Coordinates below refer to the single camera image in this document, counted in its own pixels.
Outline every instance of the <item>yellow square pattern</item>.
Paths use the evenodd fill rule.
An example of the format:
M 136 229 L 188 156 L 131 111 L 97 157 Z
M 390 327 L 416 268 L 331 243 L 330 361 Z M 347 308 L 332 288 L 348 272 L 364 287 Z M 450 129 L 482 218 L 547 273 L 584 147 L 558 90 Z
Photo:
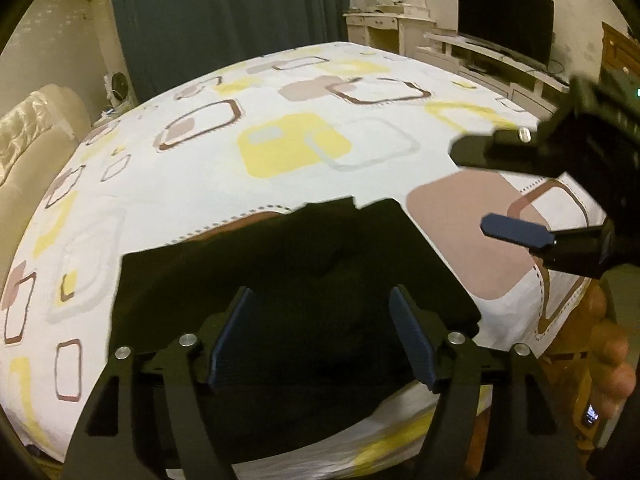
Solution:
M 383 65 L 378 65 L 370 61 L 359 61 L 356 59 L 345 59 L 321 63 L 319 69 L 329 74 L 339 76 L 363 76 L 369 74 L 386 73 L 391 70 Z
M 291 114 L 245 130 L 238 146 L 247 172 L 257 178 L 288 173 L 322 159 L 318 151 L 337 158 L 351 151 L 351 143 L 311 113 Z

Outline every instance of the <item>television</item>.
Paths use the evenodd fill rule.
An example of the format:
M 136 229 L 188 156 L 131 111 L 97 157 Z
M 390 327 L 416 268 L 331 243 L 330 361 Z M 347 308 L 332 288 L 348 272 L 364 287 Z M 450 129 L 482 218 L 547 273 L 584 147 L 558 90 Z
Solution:
M 458 0 L 458 34 L 546 69 L 554 31 L 553 0 Z

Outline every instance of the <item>black fabric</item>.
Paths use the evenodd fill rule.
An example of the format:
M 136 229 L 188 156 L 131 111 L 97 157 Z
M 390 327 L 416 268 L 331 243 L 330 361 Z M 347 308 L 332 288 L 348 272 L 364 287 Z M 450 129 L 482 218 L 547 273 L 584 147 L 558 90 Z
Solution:
M 349 0 L 112 0 L 138 99 L 232 63 L 346 41 Z
M 448 328 L 478 332 L 474 302 L 398 202 L 310 204 L 124 256 L 110 351 L 164 348 L 248 286 L 268 312 L 261 348 L 274 381 L 204 395 L 202 409 L 234 463 L 272 456 L 355 424 L 413 380 L 388 313 L 399 283 Z

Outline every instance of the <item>dark green curtain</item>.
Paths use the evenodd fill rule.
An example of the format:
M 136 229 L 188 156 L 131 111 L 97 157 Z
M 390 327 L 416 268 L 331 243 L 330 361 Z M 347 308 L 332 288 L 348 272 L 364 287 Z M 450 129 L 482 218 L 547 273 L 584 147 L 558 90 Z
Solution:
M 348 6 L 349 0 L 113 0 L 141 101 L 244 59 L 346 41 Z

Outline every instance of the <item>patterned bed sheet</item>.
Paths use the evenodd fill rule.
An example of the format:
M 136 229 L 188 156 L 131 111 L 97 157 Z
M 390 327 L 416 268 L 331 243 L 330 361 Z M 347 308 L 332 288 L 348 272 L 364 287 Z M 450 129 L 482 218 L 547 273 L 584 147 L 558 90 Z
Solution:
M 248 60 L 152 99 L 94 130 L 31 219 L 0 303 L 2 406 L 25 442 L 62 460 L 106 362 L 123 254 L 351 195 L 401 203 L 476 301 L 478 344 L 541 354 L 588 283 L 485 238 L 479 221 L 565 229 L 604 213 L 568 176 L 460 171 L 447 155 L 465 132 L 536 124 L 468 80 L 350 43 Z M 236 470 L 325 478 L 398 462 L 419 449 L 436 399 L 414 384 L 382 418 Z

